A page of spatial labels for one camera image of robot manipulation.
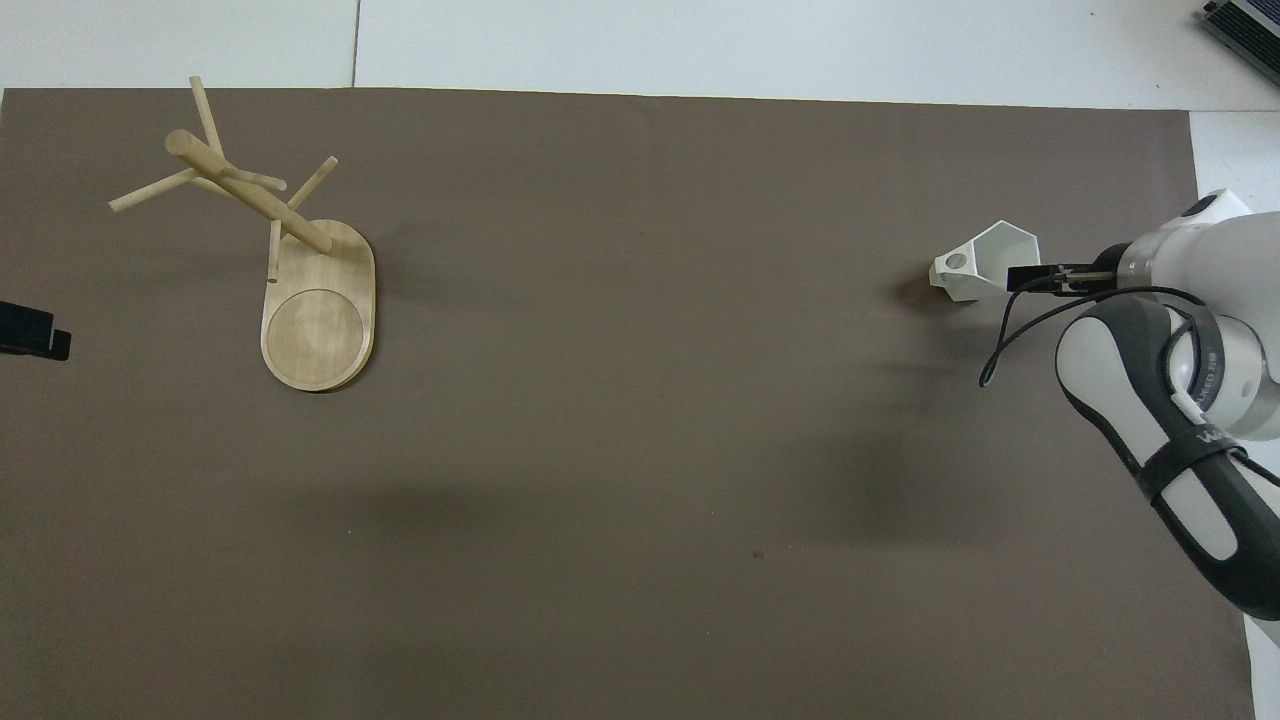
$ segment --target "wooden mug tree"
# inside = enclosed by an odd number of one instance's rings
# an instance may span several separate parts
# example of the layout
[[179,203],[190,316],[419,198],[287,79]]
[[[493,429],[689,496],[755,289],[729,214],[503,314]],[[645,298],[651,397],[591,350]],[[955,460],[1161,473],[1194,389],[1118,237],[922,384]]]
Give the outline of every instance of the wooden mug tree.
[[[374,347],[375,278],[369,242],[338,220],[307,220],[298,205],[333,170],[330,156],[288,201],[270,191],[284,181],[242,170],[223,154],[205,87],[191,78],[206,145],[175,129],[165,137],[170,155],[189,168],[110,201],[119,213],[182,184],[239,200],[270,220],[266,296],[262,300],[262,359],[284,384],[334,389],[364,369]],[[288,234],[282,237],[282,228]]]

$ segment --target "black cable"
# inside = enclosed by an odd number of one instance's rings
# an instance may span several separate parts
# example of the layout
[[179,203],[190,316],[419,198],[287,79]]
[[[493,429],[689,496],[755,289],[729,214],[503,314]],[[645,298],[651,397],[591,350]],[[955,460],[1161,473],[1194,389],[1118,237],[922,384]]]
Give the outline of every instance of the black cable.
[[1257,473],[1258,477],[1261,477],[1263,480],[1266,480],[1266,482],[1268,482],[1268,483],[1271,483],[1271,484],[1274,484],[1276,487],[1280,487],[1280,478],[1275,477],[1275,474],[1272,474],[1271,470],[1267,470],[1262,465],[1258,465],[1253,459],[1251,459],[1248,456],[1247,452],[1243,452],[1240,450],[1234,450],[1234,451],[1231,451],[1231,457],[1234,457],[1236,461],[1239,461],[1240,465],[1244,465],[1249,470],[1253,470],[1254,473]]
[[1085,297],[1080,297],[1079,300],[1073,300],[1070,302],[1065,302],[1065,304],[1059,305],[1057,307],[1050,310],[1048,313],[1043,313],[1041,315],[1037,315],[1030,322],[1028,322],[1023,327],[1018,328],[1018,331],[1015,331],[1014,334],[1009,336],[1009,338],[1006,340],[1005,338],[1005,332],[1006,332],[1007,327],[1009,327],[1009,313],[1010,313],[1010,310],[1014,309],[1014,301],[1018,300],[1019,295],[1021,295],[1023,292],[1030,290],[1036,284],[1043,283],[1046,279],[1064,279],[1065,281],[1066,275],[1065,274],[1059,274],[1059,275],[1048,275],[1048,277],[1044,277],[1044,278],[1036,278],[1034,281],[1029,281],[1029,282],[1023,283],[1021,286],[1019,286],[1018,290],[1014,291],[1014,295],[1010,296],[1009,302],[1005,305],[1005,318],[1000,323],[1000,336],[996,338],[996,350],[991,354],[991,357],[987,359],[987,364],[983,365],[982,374],[978,375],[978,387],[987,387],[987,384],[991,383],[992,375],[996,374],[996,364],[1000,363],[1000,355],[1005,351],[1005,348],[1007,348],[1010,345],[1012,345],[1012,342],[1015,340],[1018,340],[1019,337],[1021,337],[1023,333],[1025,333],[1027,331],[1032,329],[1033,327],[1043,323],[1044,320],[1052,318],[1053,315],[1060,315],[1062,313],[1066,313],[1068,310],[1071,310],[1073,307],[1079,307],[1080,305],[1084,305],[1085,302],[1100,302],[1100,301],[1106,300],[1108,297],[1115,297],[1117,295],[1129,295],[1129,293],[1134,293],[1134,292],[1157,292],[1157,293],[1164,293],[1164,295],[1172,295],[1174,297],[1180,297],[1180,299],[1183,299],[1183,300],[1185,300],[1188,302],[1192,302],[1193,305],[1204,305],[1204,301],[1201,300],[1199,297],[1196,297],[1194,295],[1192,295],[1189,292],[1185,292],[1185,291],[1181,291],[1181,290],[1178,290],[1175,287],[1144,286],[1144,287],[1121,287],[1121,288],[1117,288],[1117,290],[1106,290],[1106,291],[1096,292],[1096,293],[1085,296]]

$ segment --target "wooden dowel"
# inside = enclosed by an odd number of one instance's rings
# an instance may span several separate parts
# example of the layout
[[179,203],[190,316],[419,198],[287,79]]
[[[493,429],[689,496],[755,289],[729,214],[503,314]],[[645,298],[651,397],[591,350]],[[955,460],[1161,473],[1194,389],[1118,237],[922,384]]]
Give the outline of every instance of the wooden dowel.
[[209,108],[205,83],[200,81],[200,76],[191,76],[191,92],[196,96],[196,111],[200,113],[200,124],[205,127],[205,140],[209,141],[209,147],[219,158],[225,158],[223,141],[218,138],[218,128],[214,126],[214,111]]
[[312,225],[306,218],[291,210],[279,197],[256,184],[223,177],[223,168],[229,167],[230,163],[219,158],[211,147],[189,132],[184,129],[170,132],[164,138],[164,149],[170,155],[177,155],[186,160],[200,174],[221,186],[223,190],[234,195],[236,199],[252,208],[264,218],[280,220],[284,229],[289,231],[293,237],[316,252],[324,255],[333,247],[333,240],[329,236]]
[[207,179],[207,178],[196,178],[196,179],[191,181],[191,184],[193,184],[193,186],[196,186],[196,187],[198,187],[201,190],[207,190],[209,192],[212,192],[215,195],[221,195],[223,197],[230,197],[232,200],[236,200],[234,195],[232,195],[230,192],[227,192],[225,190],[223,190],[223,187],[220,184],[216,184],[211,179]]
[[156,195],[160,195],[163,192],[169,192],[170,190],[179,187],[183,183],[191,182],[197,177],[200,177],[200,173],[197,173],[195,168],[187,168],[180,173],[174,173],[164,179],[157,179],[156,182],[146,187],[140,187],[128,195],[122,195],[120,197],[116,197],[115,200],[108,202],[108,205],[111,208],[114,213],[128,210],[129,208],[133,208],[134,205],[142,202],[143,200],[150,200]]
[[251,173],[248,170],[242,170],[239,168],[232,168],[230,165],[223,168],[223,177],[238,179],[243,182],[251,182],[259,187],[265,187],[268,190],[275,190],[284,192],[289,188],[289,183],[282,181],[280,178],[273,178],[271,176],[264,176],[261,173]]
[[320,163],[320,167],[316,168],[316,172],[311,173],[311,177],[307,178],[307,182],[302,183],[302,187],[300,187],[298,191],[293,193],[293,197],[291,197],[289,201],[287,202],[289,210],[297,210],[298,205],[302,205],[302,201],[306,200],[312,191],[315,191],[316,186],[320,184],[320,181],[323,181],[325,176],[333,172],[333,168],[337,164],[338,159],[334,158],[333,155],[329,155],[328,160]]
[[266,250],[266,282],[274,283],[280,270],[280,220],[271,220],[271,237]]

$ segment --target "white floor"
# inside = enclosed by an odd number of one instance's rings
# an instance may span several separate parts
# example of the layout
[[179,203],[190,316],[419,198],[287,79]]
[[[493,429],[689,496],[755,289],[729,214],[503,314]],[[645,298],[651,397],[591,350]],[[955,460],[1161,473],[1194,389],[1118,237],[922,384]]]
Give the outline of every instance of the white floor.
[[[1280,87],[1196,27],[1199,5],[0,0],[0,99],[4,87],[186,87],[200,74],[210,87],[1179,109],[1193,110],[1201,191],[1228,186],[1280,210]],[[1247,625],[1257,717],[1280,720],[1280,650]]]

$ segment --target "wooden base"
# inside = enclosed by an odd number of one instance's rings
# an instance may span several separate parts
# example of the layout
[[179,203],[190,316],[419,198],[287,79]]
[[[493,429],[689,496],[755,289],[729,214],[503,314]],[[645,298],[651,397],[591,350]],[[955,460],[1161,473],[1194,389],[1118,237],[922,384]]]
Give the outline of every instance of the wooden base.
[[351,225],[312,220],[333,238],[328,255],[280,238],[276,282],[262,301],[262,359],[284,384],[334,389],[360,374],[374,348],[374,252]]

